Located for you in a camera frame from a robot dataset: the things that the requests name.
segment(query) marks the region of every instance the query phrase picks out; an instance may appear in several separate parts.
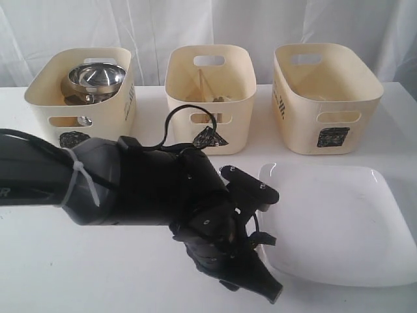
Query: white backdrop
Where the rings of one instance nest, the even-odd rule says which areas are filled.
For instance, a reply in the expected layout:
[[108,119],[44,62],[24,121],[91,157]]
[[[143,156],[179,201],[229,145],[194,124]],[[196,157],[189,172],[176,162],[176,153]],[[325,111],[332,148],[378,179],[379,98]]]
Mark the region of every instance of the white backdrop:
[[56,53],[91,46],[129,49],[136,85],[163,85],[172,50],[213,43],[246,48],[270,83],[278,46],[335,42],[417,98],[416,16],[416,0],[0,0],[0,86],[27,86]]

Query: robotic hand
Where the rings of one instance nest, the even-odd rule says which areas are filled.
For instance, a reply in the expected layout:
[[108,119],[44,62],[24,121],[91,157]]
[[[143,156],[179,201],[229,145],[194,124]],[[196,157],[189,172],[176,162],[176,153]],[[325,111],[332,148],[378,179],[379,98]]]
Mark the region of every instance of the robotic hand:
[[[201,110],[212,118],[214,134],[215,119]],[[259,231],[255,212],[276,203],[278,193],[233,166],[221,169],[225,185],[204,147],[164,147],[174,113],[165,122],[163,142],[154,147],[122,136],[59,149],[0,130],[0,205],[58,205],[80,225],[168,225],[199,271],[229,290],[244,288],[275,303],[282,285],[254,250],[274,245],[275,238]],[[251,217],[256,231],[248,236]]]

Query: white plate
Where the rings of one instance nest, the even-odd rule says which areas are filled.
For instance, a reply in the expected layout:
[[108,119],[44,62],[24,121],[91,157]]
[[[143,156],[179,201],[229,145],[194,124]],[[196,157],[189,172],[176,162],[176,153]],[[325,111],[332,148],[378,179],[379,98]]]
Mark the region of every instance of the white plate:
[[259,214],[276,237],[275,270],[344,286],[417,282],[417,247],[384,177],[371,168],[266,164],[261,181],[280,200]]

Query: tabletop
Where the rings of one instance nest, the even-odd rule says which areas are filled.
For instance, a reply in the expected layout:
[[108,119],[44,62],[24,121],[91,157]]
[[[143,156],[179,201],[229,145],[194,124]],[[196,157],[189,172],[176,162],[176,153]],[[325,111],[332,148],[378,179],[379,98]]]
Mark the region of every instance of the tabletop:
[[[271,86],[258,86],[246,148],[210,156],[215,167],[257,176],[269,162],[368,166],[382,173],[417,239],[417,103],[398,83],[385,94],[357,151],[303,156],[284,145],[271,106]],[[25,88],[0,89],[0,127],[43,133],[23,99]],[[131,135],[143,145],[163,136],[163,87],[136,87]],[[168,143],[173,142],[173,135]],[[246,290],[226,290],[197,271],[165,227],[78,226],[56,207],[0,207],[2,312],[415,312],[417,284],[353,288],[280,277],[275,305]]]

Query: zip tie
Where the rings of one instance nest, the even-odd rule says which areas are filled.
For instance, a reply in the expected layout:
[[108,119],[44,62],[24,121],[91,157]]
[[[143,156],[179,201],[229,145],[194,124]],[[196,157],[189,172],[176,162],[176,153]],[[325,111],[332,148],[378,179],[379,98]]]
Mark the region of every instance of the zip tie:
[[100,206],[100,199],[98,198],[96,186],[95,186],[94,181],[91,178],[90,174],[88,174],[87,171],[85,170],[83,162],[80,162],[78,160],[78,158],[77,158],[76,154],[73,152],[73,150],[68,149],[68,148],[63,148],[63,149],[68,151],[69,155],[71,156],[72,160],[74,161],[74,164],[72,165],[72,168],[74,169],[74,171],[72,172],[72,177],[71,177],[71,180],[70,180],[70,184],[68,185],[68,189],[66,191],[66,194],[65,194],[65,197],[64,197],[63,201],[60,204],[60,207],[63,207],[64,205],[66,205],[66,203],[70,199],[72,191],[74,190],[74,187],[75,187],[76,182],[77,182],[78,172],[81,172],[81,174],[83,174],[83,176],[85,177],[85,180],[87,181],[87,184],[88,184],[89,189],[90,189],[91,196],[93,197],[94,204],[97,207],[99,207]]

